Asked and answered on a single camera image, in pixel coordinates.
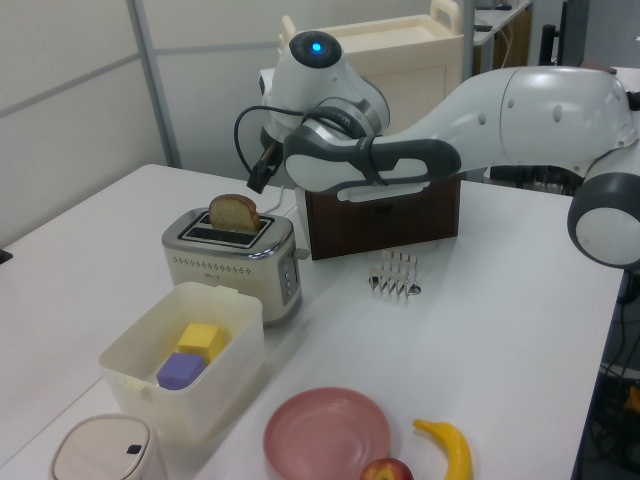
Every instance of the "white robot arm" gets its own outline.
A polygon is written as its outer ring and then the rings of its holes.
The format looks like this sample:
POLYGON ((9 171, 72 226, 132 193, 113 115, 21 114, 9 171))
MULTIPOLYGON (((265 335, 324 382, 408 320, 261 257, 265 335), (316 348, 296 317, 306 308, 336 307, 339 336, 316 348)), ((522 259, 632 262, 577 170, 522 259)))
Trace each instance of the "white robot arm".
POLYGON ((274 113, 263 144, 282 143, 305 190, 366 201, 498 165, 554 165, 584 178, 569 211, 576 247, 596 262, 640 269, 640 149, 636 113, 615 76, 564 67, 492 71, 464 82, 406 130, 388 125, 382 94, 326 34, 296 36, 267 81, 274 113))

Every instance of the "apple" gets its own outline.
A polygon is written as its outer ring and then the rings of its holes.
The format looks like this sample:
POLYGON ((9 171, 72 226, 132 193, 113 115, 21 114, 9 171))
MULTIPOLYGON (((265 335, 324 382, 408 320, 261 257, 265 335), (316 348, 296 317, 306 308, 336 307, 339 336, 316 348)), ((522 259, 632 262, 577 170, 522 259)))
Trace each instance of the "apple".
POLYGON ((411 470, 397 458, 378 458, 369 463, 359 480, 413 480, 411 470))

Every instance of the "plate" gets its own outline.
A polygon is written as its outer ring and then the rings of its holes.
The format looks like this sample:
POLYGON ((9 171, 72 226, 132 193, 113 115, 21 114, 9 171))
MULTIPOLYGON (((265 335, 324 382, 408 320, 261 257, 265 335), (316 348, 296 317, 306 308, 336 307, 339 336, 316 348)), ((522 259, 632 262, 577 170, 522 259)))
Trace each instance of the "plate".
POLYGON ((264 431, 264 453, 284 480, 354 480, 386 457, 389 422, 370 398, 344 388, 307 390, 283 403, 264 431))

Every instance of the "purple sponge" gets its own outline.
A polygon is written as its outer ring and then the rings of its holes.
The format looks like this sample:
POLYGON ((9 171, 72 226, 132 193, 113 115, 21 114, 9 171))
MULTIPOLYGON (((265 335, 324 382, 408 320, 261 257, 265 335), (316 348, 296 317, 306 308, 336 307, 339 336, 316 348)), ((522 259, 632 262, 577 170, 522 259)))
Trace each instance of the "purple sponge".
POLYGON ((160 368, 158 383, 167 390, 180 390, 191 385, 205 368, 200 355, 174 352, 160 368))

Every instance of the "bread slice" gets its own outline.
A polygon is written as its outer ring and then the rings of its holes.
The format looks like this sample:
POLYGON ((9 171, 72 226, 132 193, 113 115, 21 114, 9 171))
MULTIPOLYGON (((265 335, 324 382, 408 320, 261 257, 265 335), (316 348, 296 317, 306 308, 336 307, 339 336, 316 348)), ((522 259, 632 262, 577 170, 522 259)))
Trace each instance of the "bread slice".
POLYGON ((253 234, 260 231, 256 204, 244 195, 227 194, 214 198, 209 205, 209 222, 216 230, 253 234))

